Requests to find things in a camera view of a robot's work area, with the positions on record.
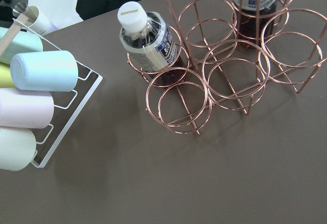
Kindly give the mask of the mint green cup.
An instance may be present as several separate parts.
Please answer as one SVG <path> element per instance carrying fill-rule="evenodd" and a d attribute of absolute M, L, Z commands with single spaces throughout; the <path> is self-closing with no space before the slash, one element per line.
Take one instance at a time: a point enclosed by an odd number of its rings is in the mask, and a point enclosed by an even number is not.
<path fill-rule="evenodd" d="M 10 65 L 13 56 L 19 53 L 42 52 L 41 39 L 30 32 L 20 31 L 1 55 L 1 63 Z"/>

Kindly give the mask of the cream cup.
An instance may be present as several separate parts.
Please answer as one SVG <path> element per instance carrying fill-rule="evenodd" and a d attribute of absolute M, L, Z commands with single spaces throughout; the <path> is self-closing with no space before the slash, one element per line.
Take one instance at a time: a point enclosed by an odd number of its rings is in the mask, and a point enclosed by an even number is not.
<path fill-rule="evenodd" d="M 1 127 L 1 169 L 18 171 L 33 159 L 36 139 L 28 129 Z"/>

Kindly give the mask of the pink cup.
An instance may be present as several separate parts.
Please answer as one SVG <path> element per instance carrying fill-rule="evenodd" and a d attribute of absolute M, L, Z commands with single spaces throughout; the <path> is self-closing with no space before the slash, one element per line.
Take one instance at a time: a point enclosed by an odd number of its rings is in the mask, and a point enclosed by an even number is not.
<path fill-rule="evenodd" d="M 54 100 L 47 91 L 1 89 L 1 126 L 43 129 L 54 114 Z"/>

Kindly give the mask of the light blue cup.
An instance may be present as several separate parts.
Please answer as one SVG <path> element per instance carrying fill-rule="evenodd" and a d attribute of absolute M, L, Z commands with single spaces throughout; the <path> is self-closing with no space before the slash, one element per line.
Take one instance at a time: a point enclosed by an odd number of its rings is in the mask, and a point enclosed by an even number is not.
<path fill-rule="evenodd" d="M 69 51 L 16 54 L 10 73 L 21 90 L 70 92 L 78 81 L 77 61 Z"/>

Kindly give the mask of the tea bottle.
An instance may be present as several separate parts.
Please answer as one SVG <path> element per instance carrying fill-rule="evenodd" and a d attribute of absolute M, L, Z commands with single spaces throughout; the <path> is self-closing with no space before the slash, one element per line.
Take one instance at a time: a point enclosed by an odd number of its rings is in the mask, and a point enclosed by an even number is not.
<path fill-rule="evenodd" d="M 242 10 L 240 16 L 239 39 L 256 43 L 256 24 L 259 24 L 259 35 L 266 28 L 264 36 L 273 32 L 274 21 L 267 24 L 270 15 L 276 12 L 277 0 L 232 0 L 237 9 Z"/>
<path fill-rule="evenodd" d="M 117 17 L 120 41 L 134 64 L 151 78 L 168 67 L 157 79 L 158 85 L 170 86 L 184 78 L 180 43 L 159 13 L 147 12 L 138 2 L 129 1 L 120 6 Z"/>

